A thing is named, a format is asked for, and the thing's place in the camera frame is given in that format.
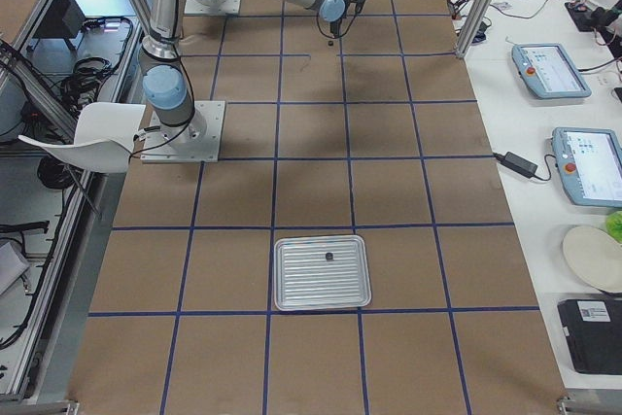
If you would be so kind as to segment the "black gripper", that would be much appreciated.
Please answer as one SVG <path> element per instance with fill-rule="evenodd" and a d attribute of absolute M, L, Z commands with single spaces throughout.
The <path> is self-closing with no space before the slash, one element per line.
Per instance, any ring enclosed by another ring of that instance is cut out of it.
<path fill-rule="evenodd" d="M 366 0 L 345 0 L 345 2 L 346 2 L 347 7 L 354 5 L 355 10 L 362 10 L 366 3 Z M 339 38 L 340 31 L 341 31 L 341 20 L 340 19 L 332 21 L 329 24 L 329 32 L 332 38 Z"/>

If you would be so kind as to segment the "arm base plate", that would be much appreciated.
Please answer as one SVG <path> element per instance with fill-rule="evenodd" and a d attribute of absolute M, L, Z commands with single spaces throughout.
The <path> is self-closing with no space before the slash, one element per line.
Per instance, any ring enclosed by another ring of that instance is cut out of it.
<path fill-rule="evenodd" d="M 237 16 L 241 0 L 187 0 L 186 16 L 225 17 Z"/>
<path fill-rule="evenodd" d="M 186 163 L 218 160 L 225 120 L 225 102 L 198 100 L 194 107 L 195 113 L 190 125 L 172 142 L 169 140 L 180 129 L 162 126 L 156 112 L 152 111 L 150 126 L 159 126 L 159 130 L 147 134 L 147 150 L 139 154 L 143 162 Z"/>

